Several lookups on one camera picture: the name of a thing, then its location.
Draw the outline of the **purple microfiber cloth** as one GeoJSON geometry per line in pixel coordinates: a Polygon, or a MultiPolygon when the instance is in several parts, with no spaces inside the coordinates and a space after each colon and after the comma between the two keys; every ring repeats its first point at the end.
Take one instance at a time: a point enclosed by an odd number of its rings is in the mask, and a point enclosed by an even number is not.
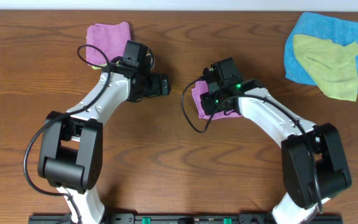
{"type": "MultiPolygon", "coordinates": [[[[204,109],[201,104],[201,95],[207,93],[209,91],[208,84],[205,81],[197,81],[195,83],[195,87],[191,90],[192,97],[196,104],[198,110],[198,117],[199,119],[206,119],[210,118],[210,115],[207,115],[204,112],[204,109]]],[[[241,117],[240,114],[237,114],[235,111],[227,112],[226,114],[223,111],[217,112],[214,114],[213,119],[223,119],[223,118],[239,118],[241,117]]]]}

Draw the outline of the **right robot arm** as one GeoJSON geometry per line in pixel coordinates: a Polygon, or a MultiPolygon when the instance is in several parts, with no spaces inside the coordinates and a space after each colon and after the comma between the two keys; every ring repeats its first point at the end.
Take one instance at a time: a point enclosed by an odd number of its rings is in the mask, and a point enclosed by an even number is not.
{"type": "Polygon", "coordinates": [[[256,80],[218,85],[197,81],[192,90],[200,117],[243,116],[281,149],[286,193],[270,212],[269,223],[309,223],[323,205],[352,185],[339,131],[318,126],[283,106],[256,80]]]}

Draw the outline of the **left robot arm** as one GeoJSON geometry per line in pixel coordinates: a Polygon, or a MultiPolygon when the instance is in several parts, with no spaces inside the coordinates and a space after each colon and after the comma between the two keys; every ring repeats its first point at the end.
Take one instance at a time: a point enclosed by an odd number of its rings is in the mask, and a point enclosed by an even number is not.
{"type": "Polygon", "coordinates": [[[166,96],[166,73],[112,63],[99,82],[65,113],[52,111],[43,131],[38,173],[67,200],[74,223],[101,223],[105,206],[96,182],[103,164],[103,126],[125,101],[166,96]]]}

